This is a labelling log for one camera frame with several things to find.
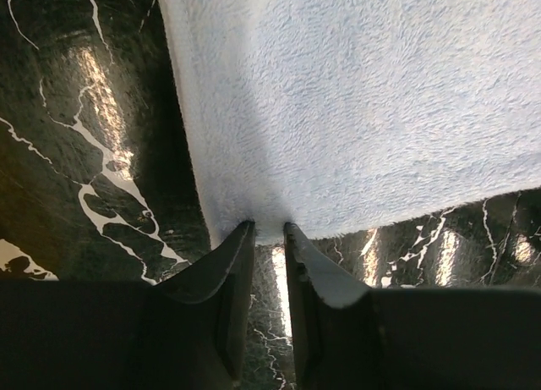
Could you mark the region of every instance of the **marble surface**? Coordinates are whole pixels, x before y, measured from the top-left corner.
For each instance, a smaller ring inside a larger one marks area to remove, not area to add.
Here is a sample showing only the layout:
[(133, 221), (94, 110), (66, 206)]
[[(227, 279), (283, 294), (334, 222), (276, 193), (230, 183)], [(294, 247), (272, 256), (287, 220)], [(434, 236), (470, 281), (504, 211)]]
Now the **marble surface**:
[[(0, 278), (153, 284), (203, 256), (156, 0), (0, 0), (0, 36)], [(541, 190), (316, 244), (375, 287), (541, 288)], [(293, 389), (281, 246), (247, 334), (242, 389)]]

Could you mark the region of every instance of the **black marble countertop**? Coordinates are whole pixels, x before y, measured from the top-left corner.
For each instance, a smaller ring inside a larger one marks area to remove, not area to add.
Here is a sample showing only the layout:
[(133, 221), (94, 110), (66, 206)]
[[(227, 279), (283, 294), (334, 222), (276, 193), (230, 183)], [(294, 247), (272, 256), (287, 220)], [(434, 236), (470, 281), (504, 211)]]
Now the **black marble countertop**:
[[(156, 0), (0, 2), (0, 278), (157, 283), (209, 250)], [(317, 246), (375, 287), (541, 287), (541, 191)], [(243, 389), (292, 389), (283, 247), (257, 251)]]

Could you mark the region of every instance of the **light blue towel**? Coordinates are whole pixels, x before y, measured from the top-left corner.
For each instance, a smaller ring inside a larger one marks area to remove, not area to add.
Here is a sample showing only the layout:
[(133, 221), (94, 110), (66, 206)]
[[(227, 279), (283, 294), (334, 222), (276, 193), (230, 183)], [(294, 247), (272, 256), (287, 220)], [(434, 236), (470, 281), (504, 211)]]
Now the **light blue towel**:
[(541, 0), (159, 0), (216, 246), (541, 185)]

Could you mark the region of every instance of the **terry cloth fabric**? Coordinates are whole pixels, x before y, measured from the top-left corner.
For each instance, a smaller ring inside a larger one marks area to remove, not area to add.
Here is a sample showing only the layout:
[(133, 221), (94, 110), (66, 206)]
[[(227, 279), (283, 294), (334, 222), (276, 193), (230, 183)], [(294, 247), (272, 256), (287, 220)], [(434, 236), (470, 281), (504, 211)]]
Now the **terry cloth fabric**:
[(541, 185), (541, 0), (159, 0), (217, 246)]

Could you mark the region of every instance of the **white towel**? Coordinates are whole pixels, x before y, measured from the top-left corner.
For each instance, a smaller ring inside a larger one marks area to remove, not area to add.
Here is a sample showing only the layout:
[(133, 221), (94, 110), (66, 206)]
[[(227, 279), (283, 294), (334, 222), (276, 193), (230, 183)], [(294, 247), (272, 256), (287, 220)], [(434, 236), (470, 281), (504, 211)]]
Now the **white towel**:
[(541, 185), (541, 0), (159, 0), (213, 246)]

